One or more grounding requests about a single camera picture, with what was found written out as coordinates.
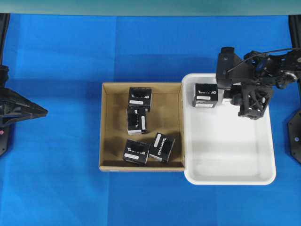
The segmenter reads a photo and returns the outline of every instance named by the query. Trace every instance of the white plastic tray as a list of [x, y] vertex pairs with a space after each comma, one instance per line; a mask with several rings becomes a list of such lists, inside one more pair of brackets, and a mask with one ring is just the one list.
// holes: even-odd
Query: white plastic tray
[[196, 185], [267, 185], [276, 176], [267, 108], [263, 118], [238, 117], [239, 107], [192, 106], [194, 83], [216, 83], [215, 74], [189, 74], [183, 80], [185, 176]]

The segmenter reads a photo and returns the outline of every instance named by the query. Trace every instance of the black cable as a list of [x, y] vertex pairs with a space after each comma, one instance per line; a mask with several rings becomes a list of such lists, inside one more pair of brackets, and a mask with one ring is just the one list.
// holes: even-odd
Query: black cable
[[234, 67], [232, 67], [231, 69], [229, 69], [227, 71], [227, 73], [233, 71], [235, 68], [237, 68], [238, 66], [242, 65], [247, 60], [252, 59], [255, 56], [259, 56], [261, 54], [266, 54], [266, 53], [276, 53], [276, 52], [282, 52], [282, 51], [288, 51], [288, 50], [301, 50], [301, 48], [283, 48], [283, 49], [276, 49], [276, 50], [272, 50], [272, 51], [268, 51], [268, 52], [263, 52], [263, 53], [256, 53], [255, 55], [250, 56], [247, 59], [240, 61], [237, 65], [235, 65]]

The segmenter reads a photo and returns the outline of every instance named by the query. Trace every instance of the cardboard box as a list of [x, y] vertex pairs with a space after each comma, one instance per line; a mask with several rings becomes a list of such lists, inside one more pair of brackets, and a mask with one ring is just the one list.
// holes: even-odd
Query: cardboard box
[[[130, 136], [124, 112], [130, 87], [152, 89], [152, 110], [147, 115], [148, 133]], [[103, 83], [99, 168], [102, 171], [183, 171], [184, 133], [181, 83]], [[145, 166], [123, 160], [128, 139], [151, 144], [157, 133], [175, 138], [169, 162], [149, 158]]]

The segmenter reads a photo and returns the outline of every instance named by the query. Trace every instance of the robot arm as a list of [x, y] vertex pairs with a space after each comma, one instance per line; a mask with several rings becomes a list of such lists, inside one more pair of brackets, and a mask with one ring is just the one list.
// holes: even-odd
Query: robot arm
[[[268, 53], [291, 50], [272, 56]], [[241, 60], [232, 47], [223, 47], [218, 56], [216, 80], [231, 103], [240, 106], [238, 115], [252, 120], [261, 118], [273, 95], [272, 87], [285, 89], [301, 78], [301, 49], [287, 48], [265, 53], [252, 51]]]
[[7, 150], [11, 124], [44, 117], [48, 113], [43, 107], [5, 87], [8, 80], [8, 67], [2, 65], [2, 56], [8, 24], [9, 14], [0, 14], [0, 155]]

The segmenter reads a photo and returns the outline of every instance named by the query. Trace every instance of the blue cloth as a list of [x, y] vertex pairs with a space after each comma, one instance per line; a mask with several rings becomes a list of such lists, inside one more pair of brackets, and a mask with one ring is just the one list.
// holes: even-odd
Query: blue cloth
[[183, 173], [98, 169], [101, 82], [215, 72], [223, 46], [241, 57], [290, 47], [287, 17], [12, 15], [7, 87], [49, 114], [18, 122], [0, 158], [0, 225], [301, 225], [301, 165], [286, 128], [300, 108], [297, 84], [270, 103], [271, 185], [194, 186]]

